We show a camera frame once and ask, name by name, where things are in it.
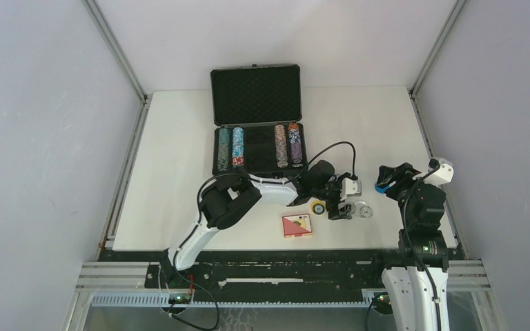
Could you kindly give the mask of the white poker chip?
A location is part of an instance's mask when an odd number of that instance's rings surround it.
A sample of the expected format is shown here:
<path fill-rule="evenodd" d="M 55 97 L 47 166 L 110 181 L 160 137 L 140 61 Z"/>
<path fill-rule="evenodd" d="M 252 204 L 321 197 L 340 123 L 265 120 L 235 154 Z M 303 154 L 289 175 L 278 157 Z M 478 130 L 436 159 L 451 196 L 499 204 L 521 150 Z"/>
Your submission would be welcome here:
<path fill-rule="evenodd" d="M 343 205 L 343 207 L 341 208 L 341 211 L 344 213 L 344 214 L 347 214 L 347 215 L 352 215 L 355 213 L 355 206 L 351 203 L 346 203 Z"/>

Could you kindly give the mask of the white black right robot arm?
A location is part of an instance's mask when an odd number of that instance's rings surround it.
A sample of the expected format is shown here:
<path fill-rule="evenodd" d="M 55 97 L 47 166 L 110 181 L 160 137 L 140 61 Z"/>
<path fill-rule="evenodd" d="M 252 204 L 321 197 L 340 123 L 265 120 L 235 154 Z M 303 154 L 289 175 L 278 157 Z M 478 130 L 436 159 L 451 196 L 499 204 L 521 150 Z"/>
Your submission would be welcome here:
<path fill-rule="evenodd" d="M 432 158 L 427 171 L 411 164 L 382 165 L 375 189 L 397 202 L 402 229 L 398 255 L 371 268 L 375 284 L 386 288 L 375 297 L 377 308 L 390 309 L 398 330 L 449 330 L 447 283 L 449 256 L 440 230 L 453 166 Z"/>

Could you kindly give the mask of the yellow round blind button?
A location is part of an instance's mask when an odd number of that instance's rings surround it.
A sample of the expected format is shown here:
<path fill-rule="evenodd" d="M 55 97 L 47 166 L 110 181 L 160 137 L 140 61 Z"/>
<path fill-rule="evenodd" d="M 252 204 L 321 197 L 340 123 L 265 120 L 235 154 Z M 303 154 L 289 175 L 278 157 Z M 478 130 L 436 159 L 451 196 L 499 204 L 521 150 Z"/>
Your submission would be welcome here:
<path fill-rule="evenodd" d="M 311 211 L 315 215 L 323 215 L 326 212 L 326 204 L 323 201 L 314 201 L 311 204 Z"/>

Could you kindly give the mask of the clear round button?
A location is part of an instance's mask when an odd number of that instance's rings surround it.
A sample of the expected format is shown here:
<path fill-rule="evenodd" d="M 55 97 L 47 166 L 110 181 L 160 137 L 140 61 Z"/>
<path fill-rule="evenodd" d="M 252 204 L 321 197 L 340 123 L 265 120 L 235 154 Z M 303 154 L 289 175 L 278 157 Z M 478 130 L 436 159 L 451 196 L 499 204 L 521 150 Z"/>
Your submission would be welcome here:
<path fill-rule="evenodd" d="M 355 216 L 359 218 L 371 218 L 373 216 L 373 210 L 371 206 L 365 201 L 357 201 L 354 203 Z"/>

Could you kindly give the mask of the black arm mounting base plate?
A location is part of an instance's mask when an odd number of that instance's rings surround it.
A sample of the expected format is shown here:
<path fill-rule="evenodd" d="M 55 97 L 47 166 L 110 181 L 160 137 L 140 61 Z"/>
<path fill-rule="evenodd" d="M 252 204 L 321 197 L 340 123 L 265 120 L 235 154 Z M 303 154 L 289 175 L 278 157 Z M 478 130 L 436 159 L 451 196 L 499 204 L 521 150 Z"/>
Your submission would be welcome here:
<path fill-rule="evenodd" d="M 194 289 L 208 303 L 352 303 L 404 263 L 396 250 L 203 251 L 179 276 L 154 266 L 145 285 Z"/>

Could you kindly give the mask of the blue round button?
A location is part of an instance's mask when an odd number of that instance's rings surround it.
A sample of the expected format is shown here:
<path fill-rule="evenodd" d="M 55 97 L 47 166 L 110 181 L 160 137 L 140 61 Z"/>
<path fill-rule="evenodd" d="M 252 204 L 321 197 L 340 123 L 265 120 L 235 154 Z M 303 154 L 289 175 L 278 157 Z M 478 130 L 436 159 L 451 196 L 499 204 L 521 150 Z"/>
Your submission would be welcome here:
<path fill-rule="evenodd" d="M 384 194 L 389 188 L 390 185 L 380 186 L 378 183 L 375 184 L 375 190 L 380 194 Z"/>

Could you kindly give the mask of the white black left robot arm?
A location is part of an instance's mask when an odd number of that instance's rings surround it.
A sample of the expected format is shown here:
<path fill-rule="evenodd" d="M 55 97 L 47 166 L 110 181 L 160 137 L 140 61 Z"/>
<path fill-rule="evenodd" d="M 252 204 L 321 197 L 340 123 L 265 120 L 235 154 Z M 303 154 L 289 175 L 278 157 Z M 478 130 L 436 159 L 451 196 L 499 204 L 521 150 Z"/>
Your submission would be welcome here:
<path fill-rule="evenodd" d="M 341 220 L 350 219 L 353 213 L 346 199 L 361 193 L 362 184 L 356 175 L 338 175 L 325 160 L 289 178 L 259 177 L 244 168 L 218 174 L 197 192 L 198 218 L 191 229 L 179 243 L 162 252 L 161 278 L 173 288 L 185 284 L 188 269 L 208 242 L 219 231 L 238 223 L 258 202 L 293 207 L 317 199 L 324 202 L 330 220 Z"/>

